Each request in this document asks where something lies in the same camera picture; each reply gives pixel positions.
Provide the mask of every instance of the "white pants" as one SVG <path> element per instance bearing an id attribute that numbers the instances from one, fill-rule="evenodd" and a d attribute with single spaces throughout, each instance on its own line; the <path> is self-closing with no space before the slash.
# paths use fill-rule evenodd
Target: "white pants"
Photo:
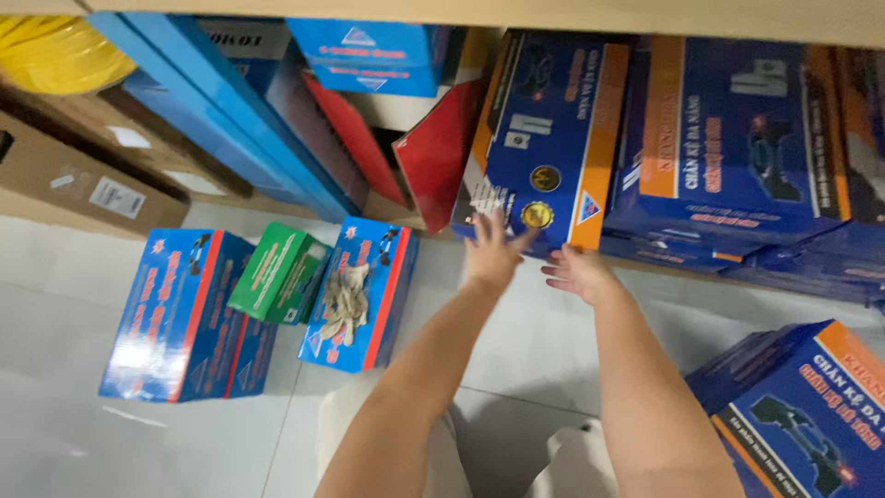
<path id="1" fill-rule="evenodd" d="M 374 388 L 383 370 L 370 370 L 330 393 L 319 407 L 318 478 L 322 479 L 350 421 Z M 550 464 L 535 478 L 526 498 L 608 498 L 618 496 L 602 425 L 589 420 L 589 431 L 563 428 L 547 440 Z M 448 412 L 427 439 L 427 485 L 424 498 L 471 498 L 470 485 Z"/>

